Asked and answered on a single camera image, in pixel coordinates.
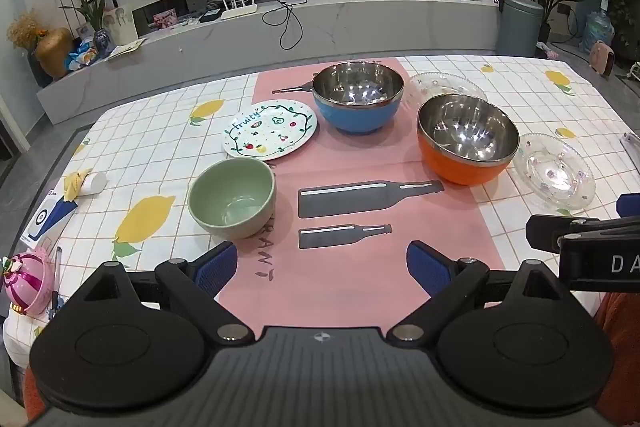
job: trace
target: bottle print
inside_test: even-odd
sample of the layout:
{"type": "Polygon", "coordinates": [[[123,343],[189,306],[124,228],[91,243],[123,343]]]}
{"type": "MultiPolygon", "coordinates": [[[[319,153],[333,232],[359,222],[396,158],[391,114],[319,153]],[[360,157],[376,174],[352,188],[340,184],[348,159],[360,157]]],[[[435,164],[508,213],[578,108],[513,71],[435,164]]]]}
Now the bottle print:
{"type": "Polygon", "coordinates": [[[338,247],[352,245],[366,237],[392,233],[391,225],[376,225],[361,227],[360,225],[336,225],[335,227],[320,227],[318,229],[298,230],[298,247],[300,250],[308,248],[338,247]]]}
{"type": "Polygon", "coordinates": [[[382,210],[394,206],[404,198],[442,192],[439,180],[402,183],[370,181],[328,187],[300,188],[298,191],[298,216],[339,216],[370,210],[382,210]]]}
{"type": "Polygon", "coordinates": [[[271,91],[271,93],[278,94],[280,92],[295,92],[295,91],[311,92],[311,85],[312,84],[313,84],[313,81],[310,80],[310,81],[306,82],[305,84],[302,84],[301,86],[286,87],[285,89],[277,89],[275,91],[271,91]]]}

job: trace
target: orange cloth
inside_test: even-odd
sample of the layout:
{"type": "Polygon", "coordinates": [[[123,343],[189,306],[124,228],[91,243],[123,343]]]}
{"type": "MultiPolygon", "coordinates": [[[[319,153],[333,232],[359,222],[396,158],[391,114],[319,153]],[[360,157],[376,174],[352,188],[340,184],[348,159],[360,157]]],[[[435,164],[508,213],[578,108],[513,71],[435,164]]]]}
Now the orange cloth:
{"type": "Polygon", "coordinates": [[[614,351],[614,367],[597,409],[614,425],[640,422],[640,294],[607,293],[595,320],[614,351]]]}
{"type": "Polygon", "coordinates": [[[44,407],[40,393],[38,393],[38,389],[36,388],[36,380],[31,372],[31,367],[28,367],[24,374],[22,399],[24,400],[24,410],[30,422],[44,413],[46,407],[44,407]]]}

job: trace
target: blue gripper pad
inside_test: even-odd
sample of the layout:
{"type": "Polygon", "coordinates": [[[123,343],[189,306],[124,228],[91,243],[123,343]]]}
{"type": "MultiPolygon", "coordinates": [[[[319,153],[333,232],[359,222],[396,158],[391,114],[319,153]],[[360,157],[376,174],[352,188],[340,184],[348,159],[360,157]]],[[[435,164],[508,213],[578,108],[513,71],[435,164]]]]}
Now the blue gripper pad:
{"type": "Polygon", "coordinates": [[[238,250],[233,243],[224,241],[196,259],[191,266],[194,270],[191,275],[193,282],[213,298],[235,275],[238,268],[238,250]]]}
{"type": "Polygon", "coordinates": [[[640,194],[620,194],[616,212],[620,217],[640,216],[640,194]]]}
{"type": "Polygon", "coordinates": [[[412,241],[406,249],[406,267],[411,277],[430,297],[439,293],[457,275],[455,261],[422,241],[412,241]]]}

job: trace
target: decorated plate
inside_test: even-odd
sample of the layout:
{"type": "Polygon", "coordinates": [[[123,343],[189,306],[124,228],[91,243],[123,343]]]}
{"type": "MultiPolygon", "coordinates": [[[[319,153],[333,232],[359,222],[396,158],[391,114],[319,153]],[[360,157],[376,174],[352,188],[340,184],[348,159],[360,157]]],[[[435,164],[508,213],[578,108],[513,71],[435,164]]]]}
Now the decorated plate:
{"type": "Polygon", "coordinates": [[[589,165],[561,139],[540,133],[522,136],[513,165],[536,195],[559,208],[581,210],[593,201],[596,183],[589,165]]]}
{"type": "Polygon", "coordinates": [[[428,71],[414,74],[404,86],[404,99],[410,108],[418,109],[424,102],[438,94],[459,93],[482,98],[486,94],[476,84],[456,74],[428,71]]]}
{"type": "Polygon", "coordinates": [[[273,160],[302,147],[318,127],[311,108],[296,100],[254,103],[236,116],[224,132],[231,156],[273,160]]]}

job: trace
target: white grid tablecloth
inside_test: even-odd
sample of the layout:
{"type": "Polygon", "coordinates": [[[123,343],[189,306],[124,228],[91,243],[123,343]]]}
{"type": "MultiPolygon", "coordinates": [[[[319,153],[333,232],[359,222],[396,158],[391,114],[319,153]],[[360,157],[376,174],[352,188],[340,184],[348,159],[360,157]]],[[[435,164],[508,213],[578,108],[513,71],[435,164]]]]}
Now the white grid tablecloth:
{"type": "MultiPolygon", "coordinates": [[[[554,135],[558,128],[575,134],[565,140],[586,158],[596,178],[596,197],[576,216],[618,217],[619,195],[640,191],[640,176],[618,139],[629,127],[598,91],[564,62],[465,55],[398,60],[409,75],[439,70],[466,76],[484,90],[489,102],[509,115],[521,135],[554,135]],[[482,71],[485,65],[493,71],[482,71]],[[569,79],[568,93],[549,81],[545,75],[548,70],[569,79]]],[[[109,182],[101,194],[79,198],[79,207],[58,242],[63,250],[63,298],[101,263],[112,259],[116,229],[143,198],[160,194],[175,200],[159,230],[136,246],[141,251],[123,259],[129,269],[154,269],[174,252],[176,257],[191,261],[220,241],[191,218],[186,195],[204,169],[226,157],[222,130],[236,113],[252,104],[257,77],[255,73],[214,80],[126,103],[105,112],[92,126],[86,136],[88,144],[74,155],[64,174],[93,168],[106,172],[109,182]],[[225,100],[222,108],[212,118],[191,125],[191,111],[217,98],[225,100]]],[[[517,269],[524,259],[535,258],[558,272],[557,256],[529,247],[524,230],[531,214],[553,214],[556,209],[532,194],[513,166],[471,190],[506,269],[517,269]]],[[[591,312],[600,297],[580,296],[591,312]]],[[[31,318],[10,312],[3,333],[15,363],[27,366],[36,328],[46,322],[46,314],[31,318]]]]}

